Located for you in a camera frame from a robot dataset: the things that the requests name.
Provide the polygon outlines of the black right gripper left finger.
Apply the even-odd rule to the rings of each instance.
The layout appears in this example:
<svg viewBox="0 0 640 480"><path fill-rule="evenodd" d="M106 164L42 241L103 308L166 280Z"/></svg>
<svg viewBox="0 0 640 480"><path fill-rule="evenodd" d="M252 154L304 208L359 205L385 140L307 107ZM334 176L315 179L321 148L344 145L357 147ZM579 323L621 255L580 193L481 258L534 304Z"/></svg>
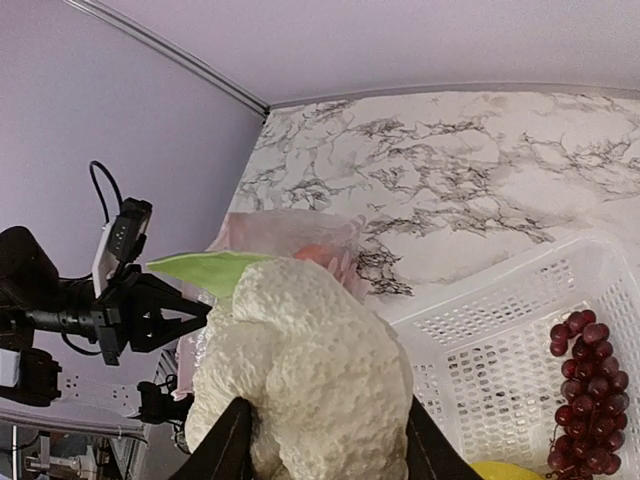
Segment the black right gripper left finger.
<svg viewBox="0 0 640 480"><path fill-rule="evenodd" d="M251 404L245 399L235 398L196 450L169 479L252 479L252 420Z"/></svg>

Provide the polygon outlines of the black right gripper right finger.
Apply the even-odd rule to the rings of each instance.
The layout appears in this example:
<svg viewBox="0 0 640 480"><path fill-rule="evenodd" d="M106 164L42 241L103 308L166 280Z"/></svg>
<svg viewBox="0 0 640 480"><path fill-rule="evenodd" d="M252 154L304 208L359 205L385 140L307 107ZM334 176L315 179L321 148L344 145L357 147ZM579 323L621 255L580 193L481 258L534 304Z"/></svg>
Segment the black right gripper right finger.
<svg viewBox="0 0 640 480"><path fill-rule="evenodd" d="M481 480L456 452L416 397L413 397L406 434L409 480Z"/></svg>

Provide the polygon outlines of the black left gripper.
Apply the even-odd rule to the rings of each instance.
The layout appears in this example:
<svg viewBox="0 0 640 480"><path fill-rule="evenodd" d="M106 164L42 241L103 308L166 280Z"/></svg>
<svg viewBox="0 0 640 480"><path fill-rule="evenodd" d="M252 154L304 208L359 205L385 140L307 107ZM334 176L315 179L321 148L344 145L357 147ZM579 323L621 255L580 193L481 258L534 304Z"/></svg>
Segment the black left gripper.
<svg viewBox="0 0 640 480"><path fill-rule="evenodd" d="M149 353L203 328L210 306L184 298L181 291L129 267L108 281L97 298L97 342L108 366L119 366L125 347Z"/></svg>

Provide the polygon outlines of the white toy cauliflower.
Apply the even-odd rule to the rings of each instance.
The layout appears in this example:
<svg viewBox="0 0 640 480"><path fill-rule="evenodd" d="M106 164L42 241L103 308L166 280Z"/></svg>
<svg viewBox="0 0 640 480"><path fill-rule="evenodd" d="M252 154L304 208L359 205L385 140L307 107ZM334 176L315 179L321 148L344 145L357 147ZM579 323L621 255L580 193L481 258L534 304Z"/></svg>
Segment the white toy cauliflower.
<svg viewBox="0 0 640 480"><path fill-rule="evenodd" d="M149 269L215 300L192 378L190 450L243 398L256 415L251 457L261 479L407 477L407 355L328 270L234 252L176 255Z"/></svg>

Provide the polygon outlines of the orange toy pumpkin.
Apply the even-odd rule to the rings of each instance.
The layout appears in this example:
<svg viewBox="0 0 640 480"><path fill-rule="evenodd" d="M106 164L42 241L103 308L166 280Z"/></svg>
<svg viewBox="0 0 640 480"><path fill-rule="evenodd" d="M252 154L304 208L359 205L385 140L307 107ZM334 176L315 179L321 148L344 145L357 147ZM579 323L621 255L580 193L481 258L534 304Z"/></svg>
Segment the orange toy pumpkin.
<svg viewBox="0 0 640 480"><path fill-rule="evenodd" d="M307 245L294 253L293 257L313 261L331 273L337 272L341 264L341 250L331 245Z"/></svg>

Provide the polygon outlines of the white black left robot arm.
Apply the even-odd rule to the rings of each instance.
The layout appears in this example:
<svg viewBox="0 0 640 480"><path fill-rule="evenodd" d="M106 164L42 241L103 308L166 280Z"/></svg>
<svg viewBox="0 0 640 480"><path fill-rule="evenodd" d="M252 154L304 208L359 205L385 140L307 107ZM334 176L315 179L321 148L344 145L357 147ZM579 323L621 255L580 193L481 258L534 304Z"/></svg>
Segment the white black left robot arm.
<svg viewBox="0 0 640 480"><path fill-rule="evenodd" d="M37 331L82 337L117 366L125 349L149 353L204 327L210 309L132 260L118 264L105 286L96 278L63 279L32 233L11 227L1 234L1 348L17 359L1 396L30 407L61 398L62 368L34 348Z"/></svg>

